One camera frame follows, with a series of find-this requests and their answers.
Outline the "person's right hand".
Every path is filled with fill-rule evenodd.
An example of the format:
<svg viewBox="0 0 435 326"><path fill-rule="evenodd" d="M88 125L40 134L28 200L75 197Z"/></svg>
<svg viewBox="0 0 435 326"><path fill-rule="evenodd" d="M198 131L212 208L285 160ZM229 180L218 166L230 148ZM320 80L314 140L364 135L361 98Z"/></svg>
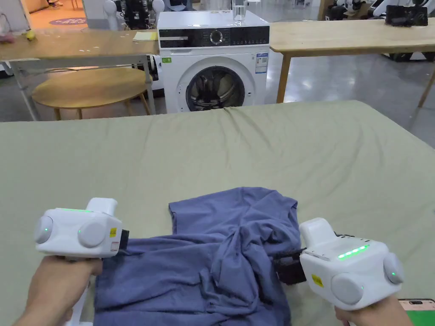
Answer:
<svg viewBox="0 0 435 326"><path fill-rule="evenodd" d="M409 316L394 295L363 309L346 311L334 307L336 318L356 326L412 326Z"/></svg>

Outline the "person's left hand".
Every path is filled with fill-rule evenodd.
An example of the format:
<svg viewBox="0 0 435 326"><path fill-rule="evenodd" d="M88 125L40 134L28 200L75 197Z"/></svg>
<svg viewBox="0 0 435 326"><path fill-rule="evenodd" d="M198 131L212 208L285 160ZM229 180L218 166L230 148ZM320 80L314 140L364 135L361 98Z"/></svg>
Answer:
<svg viewBox="0 0 435 326"><path fill-rule="evenodd" d="M101 272L101 259L43 257L31 279L24 312L14 325L63 326L71 319L73 306L88 287L90 277Z"/></svg>

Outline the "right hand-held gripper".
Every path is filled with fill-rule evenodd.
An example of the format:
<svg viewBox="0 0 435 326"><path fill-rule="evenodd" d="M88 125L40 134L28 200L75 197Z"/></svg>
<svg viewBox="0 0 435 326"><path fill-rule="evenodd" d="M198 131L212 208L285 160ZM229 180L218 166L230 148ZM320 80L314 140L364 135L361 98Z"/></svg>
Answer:
<svg viewBox="0 0 435 326"><path fill-rule="evenodd" d="M274 260L281 282L306 282L314 293L347 311L375 304L401 289L403 266L383 242L338 235L323 218L303 222L299 229L306 247Z"/></svg>

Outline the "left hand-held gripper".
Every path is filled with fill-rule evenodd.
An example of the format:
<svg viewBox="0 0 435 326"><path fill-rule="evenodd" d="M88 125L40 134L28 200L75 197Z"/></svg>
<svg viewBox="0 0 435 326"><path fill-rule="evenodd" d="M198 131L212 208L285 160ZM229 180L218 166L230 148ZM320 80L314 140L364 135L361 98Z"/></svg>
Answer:
<svg viewBox="0 0 435 326"><path fill-rule="evenodd" d="M45 211L34 230L36 250L71 261L104 259L127 248L129 231L115 217L117 201L92 198L86 209Z"/></svg>

